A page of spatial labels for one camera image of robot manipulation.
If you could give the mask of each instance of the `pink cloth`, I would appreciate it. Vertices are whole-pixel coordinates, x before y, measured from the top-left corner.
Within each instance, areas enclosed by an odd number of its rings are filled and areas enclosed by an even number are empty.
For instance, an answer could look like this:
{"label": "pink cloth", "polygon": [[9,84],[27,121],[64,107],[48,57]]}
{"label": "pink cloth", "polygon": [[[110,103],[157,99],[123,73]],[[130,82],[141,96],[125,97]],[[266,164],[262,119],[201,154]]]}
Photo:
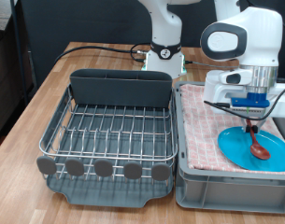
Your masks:
{"label": "pink cloth", "polygon": [[[285,175],[285,172],[249,171],[229,161],[220,151],[217,138],[225,129],[242,126],[241,119],[236,116],[214,114],[210,106],[203,102],[203,86],[183,85],[180,92],[189,168]],[[262,130],[283,139],[276,124],[270,118],[267,119]]]}

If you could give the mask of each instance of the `black wall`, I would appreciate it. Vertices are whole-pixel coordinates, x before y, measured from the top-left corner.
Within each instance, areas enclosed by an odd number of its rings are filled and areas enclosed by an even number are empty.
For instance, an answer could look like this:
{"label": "black wall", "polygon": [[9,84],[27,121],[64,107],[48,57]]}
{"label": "black wall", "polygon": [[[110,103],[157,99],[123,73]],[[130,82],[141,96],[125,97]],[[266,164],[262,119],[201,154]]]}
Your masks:
{"label": "black wall", "polygon": [[[245,9],[246,0],[240,1]],[[285,21],[285,0],[252,2],[276,9]],[[21,3],[38,86],[70,41],[136,44],[151,40],[150,15],[137,0],[21,0]],[[200,35],[216,20],[213,0],[169,9],[182,19],[182,45],[199,47]],[[285,30],[279,61],[279,76],[285,77]]]}

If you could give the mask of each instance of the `gray storage container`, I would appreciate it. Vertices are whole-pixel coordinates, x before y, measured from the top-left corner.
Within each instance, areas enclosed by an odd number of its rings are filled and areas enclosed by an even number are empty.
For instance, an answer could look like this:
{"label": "gray storage container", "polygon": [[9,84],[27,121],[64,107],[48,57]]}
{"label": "gray storage container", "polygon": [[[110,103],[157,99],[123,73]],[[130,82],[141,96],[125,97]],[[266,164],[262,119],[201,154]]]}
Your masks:
{"label": "gray storage container", "polygon": [[[182,207],[285,213],[285,175],[260,175],[190,169],[187,162],[180,86],[176,84],[178,120],[177,202]],[[285,119],[275,119],[285,137]]]}

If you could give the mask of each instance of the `blue dish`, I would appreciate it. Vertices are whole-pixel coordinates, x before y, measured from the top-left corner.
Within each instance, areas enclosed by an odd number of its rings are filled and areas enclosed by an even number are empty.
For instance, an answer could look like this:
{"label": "blue dish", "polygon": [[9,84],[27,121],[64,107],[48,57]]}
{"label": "blue dish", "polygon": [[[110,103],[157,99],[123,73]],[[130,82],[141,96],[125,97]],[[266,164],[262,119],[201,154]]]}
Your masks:
{"label": "blue dish", "polygon": [[224,130],[219,134],[218,143],[222,153],[233,163],[252,171],[285,172],[285,143],[271,133],[260,131],[255,134],[257,141],[269,151],[271,158],[262,161],[250,152],[252,139],[242,127]]}

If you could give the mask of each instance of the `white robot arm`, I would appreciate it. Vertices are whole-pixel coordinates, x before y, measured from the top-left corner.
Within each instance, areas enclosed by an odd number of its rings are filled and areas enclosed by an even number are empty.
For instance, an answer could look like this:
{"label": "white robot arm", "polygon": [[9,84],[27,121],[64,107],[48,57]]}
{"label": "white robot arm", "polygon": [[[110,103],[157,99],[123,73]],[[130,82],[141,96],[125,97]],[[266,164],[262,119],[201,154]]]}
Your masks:
{"label": "white robot arm", "polygon": [[[276,82],[282,27],[276,11],[257,7],[209,25],[201,38],[205,55],[215,61],[238,59],[239,67],[207,73],[204,100],[262,118],[285,90],[285,84]],[[285,118],[285,93],[270,117]]]}
{"label": "white robot arm", "polygon": [[144,70],[166,72],[172,78],[186,73],[181,53],[181,19],[167,10],[168,5],[188,5],[201,0],[139,0],[149,11],[152,22],[151,50]]}

